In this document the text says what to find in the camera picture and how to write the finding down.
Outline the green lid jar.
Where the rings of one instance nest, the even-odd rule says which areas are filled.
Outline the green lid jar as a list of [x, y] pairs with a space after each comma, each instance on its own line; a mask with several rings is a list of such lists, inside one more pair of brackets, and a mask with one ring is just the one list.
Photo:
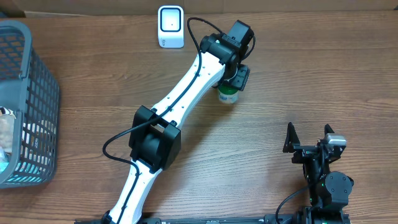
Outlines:
[[218, 87], [218, 99], [225, 104], [234, 104], [239, 98], [239, 90], [227, 85]]

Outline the brown white snack bag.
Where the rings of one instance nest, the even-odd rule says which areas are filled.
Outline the brown white snack bag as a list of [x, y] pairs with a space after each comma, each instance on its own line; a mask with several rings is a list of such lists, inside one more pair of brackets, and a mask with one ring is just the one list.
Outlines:
[[5, 107], [1, 107], [1, 149], [5, 153], [10, 154], [12, 152], [13, 134], [14, 134], [14, 123], [16, 116], [14, 112]]

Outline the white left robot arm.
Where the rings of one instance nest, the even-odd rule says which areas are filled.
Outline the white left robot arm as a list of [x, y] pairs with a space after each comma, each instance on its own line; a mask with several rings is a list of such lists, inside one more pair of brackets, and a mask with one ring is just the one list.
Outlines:
[[157, 176], [170, 167], [182, 147], [184, 121], [211, 88], [243, 91], [250, 69], [244, 65], [254, 50], [256, 37], [251, 27], [237, 20], [229, 32], [218, 29], [193, 42], [197, 56], [183, 78], [152, 108], [141, 106], [131, 128], [108, 139], [103, 154], [130, 166], [116, 205], [102, 223], [138, 223], [146, 197]]

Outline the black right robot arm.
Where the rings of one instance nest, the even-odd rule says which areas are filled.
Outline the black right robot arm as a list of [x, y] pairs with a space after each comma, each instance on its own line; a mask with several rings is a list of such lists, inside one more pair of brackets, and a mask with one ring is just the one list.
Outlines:
[[[349, 195], [354, 180], [346, 174], [331, 171], [330, 164], [341, 158], [347, 145], [343, 135], [336, 134], [329, 124], [324, 127], [324, 138], [313, 146], [300, 143], [294, 125], [287, 126], [283, 147], [284, 153], [292, 153], [292, 163], [301, 164], [307, 185], [285, 198], [275, 211], [277, 223], [350, 223], [349, 215], [343, 208], [349, 204]], [[282, 206], [293, 197], [308, 191], [310, 206], [302, 207], [287, 220], [282, 220], [279, 212]]]

